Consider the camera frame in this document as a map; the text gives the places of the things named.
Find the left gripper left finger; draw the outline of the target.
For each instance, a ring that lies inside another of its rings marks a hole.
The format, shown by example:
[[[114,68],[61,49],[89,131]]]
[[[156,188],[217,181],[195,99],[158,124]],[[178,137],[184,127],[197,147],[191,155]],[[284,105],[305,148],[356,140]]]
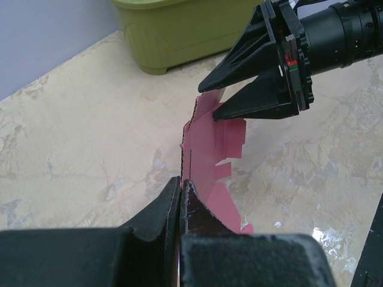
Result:
[[[2,286],[176,286],[180,178],[119,227],[1,232]]]

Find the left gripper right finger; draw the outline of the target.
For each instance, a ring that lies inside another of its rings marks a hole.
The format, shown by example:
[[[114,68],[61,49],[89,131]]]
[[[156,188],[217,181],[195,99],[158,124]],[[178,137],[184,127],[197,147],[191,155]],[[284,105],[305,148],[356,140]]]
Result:
[[[181,286],[331,286],[332,271],[307,234],[236,234],[182,188]]]

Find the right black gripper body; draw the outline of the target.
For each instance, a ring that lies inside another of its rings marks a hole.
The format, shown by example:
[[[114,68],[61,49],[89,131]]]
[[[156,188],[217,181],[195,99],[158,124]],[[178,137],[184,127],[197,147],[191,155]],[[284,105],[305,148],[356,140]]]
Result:
[[[309,71],[308,41],[303,24],[288,1],[266,1],[268,32],[275,41],[273,69],[277,111],[305,111],[314,101]]]

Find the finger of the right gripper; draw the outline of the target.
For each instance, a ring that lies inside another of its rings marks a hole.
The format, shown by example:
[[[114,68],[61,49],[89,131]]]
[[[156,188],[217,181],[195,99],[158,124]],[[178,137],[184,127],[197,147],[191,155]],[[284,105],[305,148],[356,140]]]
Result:
[[[291,94],[287,65],[262,72],[213,112],[215,121],[243,119],[280,120],[299,115]]]
[[[275,20],[276,14],[270,2],[256,6],[239,39],[199,84],[198,92],[231,86],[277,65],[277,44],[272,27]]]

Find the pink paper box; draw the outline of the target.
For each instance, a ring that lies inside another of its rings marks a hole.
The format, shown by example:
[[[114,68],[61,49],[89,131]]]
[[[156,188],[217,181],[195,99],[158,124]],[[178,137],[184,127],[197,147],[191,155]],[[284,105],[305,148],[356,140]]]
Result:
[[[220,107],[225,89],[209,91],[198,96],[191,120],[183,129],[181,144],[182,180],[191,180],[201,202],[229,229],[250,234],[251,224],[243,227],[241,216],[221,179],[232,175],[228,158],[241,158],[245,143],[246,121],[214,121],[213,112]]]

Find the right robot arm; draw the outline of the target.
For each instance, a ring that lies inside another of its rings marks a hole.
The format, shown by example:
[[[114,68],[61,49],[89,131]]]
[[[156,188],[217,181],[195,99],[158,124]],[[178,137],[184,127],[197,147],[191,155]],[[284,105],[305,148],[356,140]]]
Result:
[[[201,93],[247,85],[213,113],[214,120],[284,119],[314,101],[312,76],[382,54],[382,2],[337,2],[300,19],[299,1],[265,1]]]

